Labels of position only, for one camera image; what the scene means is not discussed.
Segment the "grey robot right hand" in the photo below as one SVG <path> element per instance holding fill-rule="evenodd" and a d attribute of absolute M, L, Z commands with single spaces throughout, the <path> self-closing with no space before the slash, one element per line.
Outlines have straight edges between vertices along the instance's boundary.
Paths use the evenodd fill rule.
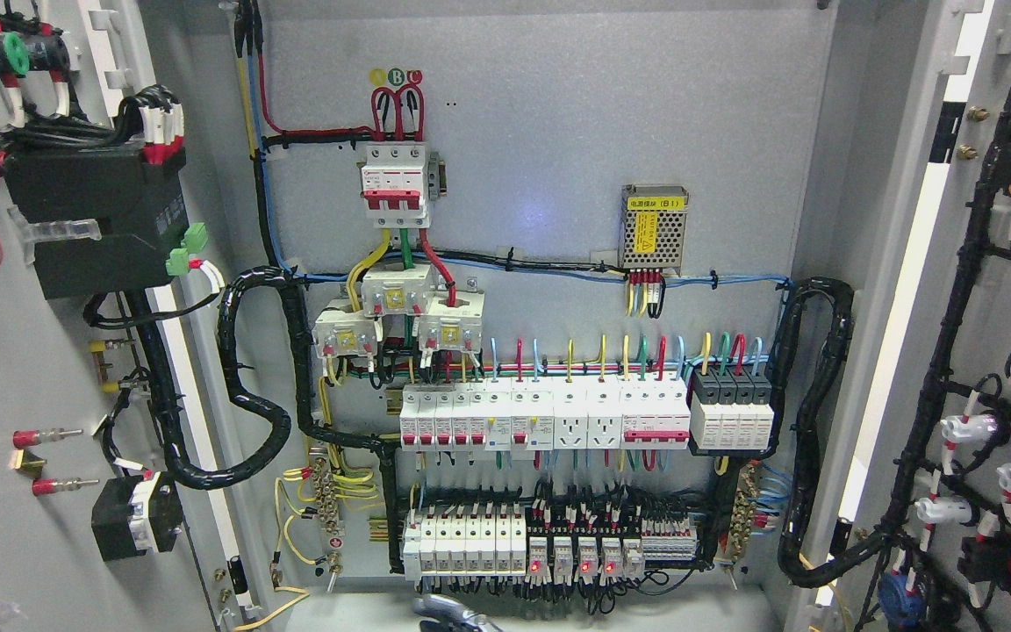
<path fill-rule="evenodd" d="M 440 593 L 417 597 L 412 609 L 422 617 L 420 631 L 502 631 L 488 615 Z"/>

